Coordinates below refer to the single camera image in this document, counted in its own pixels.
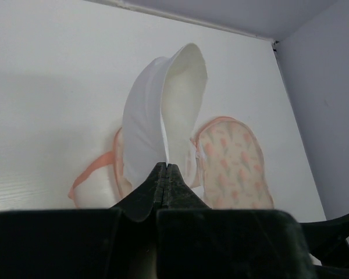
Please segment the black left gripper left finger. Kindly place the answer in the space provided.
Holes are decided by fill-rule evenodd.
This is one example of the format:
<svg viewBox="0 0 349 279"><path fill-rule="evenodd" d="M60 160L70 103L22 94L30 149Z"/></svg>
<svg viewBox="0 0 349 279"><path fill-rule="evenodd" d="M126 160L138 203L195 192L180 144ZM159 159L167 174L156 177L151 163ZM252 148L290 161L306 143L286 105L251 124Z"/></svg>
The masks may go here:
<svg viewBox="0 0 349 279"><path fill-rule="evenodd" d="M0 212L0 278L155 278L158 164L108 209Z"/></svg>

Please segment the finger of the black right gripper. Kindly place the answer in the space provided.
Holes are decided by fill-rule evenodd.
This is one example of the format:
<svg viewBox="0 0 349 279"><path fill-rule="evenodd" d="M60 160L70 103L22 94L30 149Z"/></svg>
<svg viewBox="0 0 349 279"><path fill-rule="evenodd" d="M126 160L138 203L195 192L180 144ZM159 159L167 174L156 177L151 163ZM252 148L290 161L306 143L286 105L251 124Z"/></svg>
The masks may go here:
<svg viewBox="0 0 349 279"><path fill-rule="evenodd" d="M310 254L324 266L349 267L349 214L300 225Z"/></svg>

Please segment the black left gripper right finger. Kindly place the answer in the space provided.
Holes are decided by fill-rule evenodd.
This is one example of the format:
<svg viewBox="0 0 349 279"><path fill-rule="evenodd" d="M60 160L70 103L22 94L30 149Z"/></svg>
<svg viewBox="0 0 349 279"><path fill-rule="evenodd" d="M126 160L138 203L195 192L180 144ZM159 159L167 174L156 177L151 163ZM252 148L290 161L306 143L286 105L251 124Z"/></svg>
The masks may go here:
<svg viewBox="0 0 349 279"><path fill-rule="evenodd" d="M167 169L156 214L159 278L315 278L300 224L265 209L211 209Z"/></svg>

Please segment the floral peach laundry bag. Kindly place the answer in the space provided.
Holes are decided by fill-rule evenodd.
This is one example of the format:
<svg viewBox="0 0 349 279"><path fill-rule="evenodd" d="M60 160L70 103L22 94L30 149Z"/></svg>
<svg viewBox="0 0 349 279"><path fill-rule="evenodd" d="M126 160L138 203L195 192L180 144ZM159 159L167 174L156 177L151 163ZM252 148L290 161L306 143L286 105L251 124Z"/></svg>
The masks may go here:
<svg viewBox="0 0 349 279"><path fill-rule="evenodd" d="M261 148L232 117L216 117L188 142L185 183L213 209L272 209Z"/></svg>

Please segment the white bra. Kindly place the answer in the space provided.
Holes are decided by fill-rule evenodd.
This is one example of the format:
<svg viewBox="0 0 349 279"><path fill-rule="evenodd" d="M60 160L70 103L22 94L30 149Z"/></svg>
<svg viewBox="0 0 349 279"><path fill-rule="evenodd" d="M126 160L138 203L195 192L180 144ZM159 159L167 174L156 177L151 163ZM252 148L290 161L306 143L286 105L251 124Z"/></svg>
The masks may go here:
<svg viewBox="0 0 349 279"><path fill-rule="evenodd" d="M200 48L190 43L154 59L136 78L122 118L123 175L140 186L157 163L186 170L190 137L208 74Z"/></svg>

